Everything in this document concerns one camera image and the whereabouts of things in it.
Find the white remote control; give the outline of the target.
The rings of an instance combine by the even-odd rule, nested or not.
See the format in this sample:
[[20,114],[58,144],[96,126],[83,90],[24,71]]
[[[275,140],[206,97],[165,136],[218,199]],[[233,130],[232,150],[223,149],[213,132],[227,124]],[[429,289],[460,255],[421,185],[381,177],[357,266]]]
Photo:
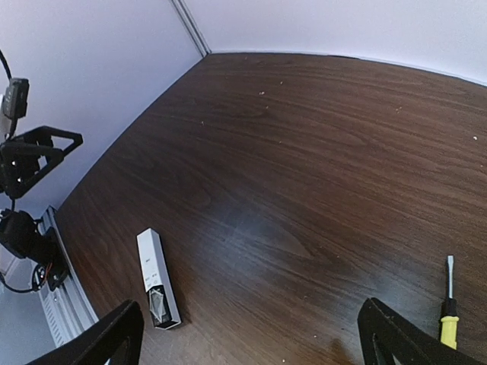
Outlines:
[[182,323],[159,234],[148,228],[137,236],[138,254],[149,312],[156,329]]

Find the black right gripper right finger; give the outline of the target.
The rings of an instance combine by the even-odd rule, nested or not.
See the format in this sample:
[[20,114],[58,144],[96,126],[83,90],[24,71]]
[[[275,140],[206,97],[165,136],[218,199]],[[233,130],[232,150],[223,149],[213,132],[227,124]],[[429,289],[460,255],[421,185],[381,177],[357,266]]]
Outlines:
[[363,303],[358,330],[366,364],[479,363],[427,335],[375,297]]

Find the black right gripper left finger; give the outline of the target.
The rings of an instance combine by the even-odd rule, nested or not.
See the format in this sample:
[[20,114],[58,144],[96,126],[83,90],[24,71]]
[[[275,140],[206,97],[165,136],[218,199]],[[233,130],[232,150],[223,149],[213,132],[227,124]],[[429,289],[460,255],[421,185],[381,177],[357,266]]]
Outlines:
[[134,300],[127,300],[67,344],[32,364],[137,364],[144,318]]

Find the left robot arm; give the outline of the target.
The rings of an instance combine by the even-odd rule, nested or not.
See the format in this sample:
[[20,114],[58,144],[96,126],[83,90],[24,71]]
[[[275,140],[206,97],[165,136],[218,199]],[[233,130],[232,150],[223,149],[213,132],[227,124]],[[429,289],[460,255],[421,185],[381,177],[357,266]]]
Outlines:
[[54,228],[41,233],[40,220],[26,211],[17,211],[15,202],[82,144],[81,134],[49,126],[1,144],[1,192],[11,199],[11,207],[1,212],[1,245],[13,256],[37,264],[29,289],[15,289],[1,277],[10,291],[27,294],[45,284],[54,291],[68,276],[68,264]]

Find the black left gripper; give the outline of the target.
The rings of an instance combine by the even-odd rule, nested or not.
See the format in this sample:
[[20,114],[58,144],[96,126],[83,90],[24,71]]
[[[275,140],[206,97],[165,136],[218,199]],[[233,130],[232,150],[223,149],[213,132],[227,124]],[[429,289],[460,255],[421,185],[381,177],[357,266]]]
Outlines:
[[80,133],[41,126],[1,144],[1,190],[23,197],[83,144]]

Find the yellow handled screwdriver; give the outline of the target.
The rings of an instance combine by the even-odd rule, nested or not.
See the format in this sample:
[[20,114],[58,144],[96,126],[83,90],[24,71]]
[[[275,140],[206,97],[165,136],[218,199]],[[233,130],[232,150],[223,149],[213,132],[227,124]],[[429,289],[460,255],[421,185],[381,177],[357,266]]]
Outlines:
[[457,349],[457,302],[454,299],[454,256],[448,255],[446,261],[446,297],[442,306],[440,341],[454,350]]

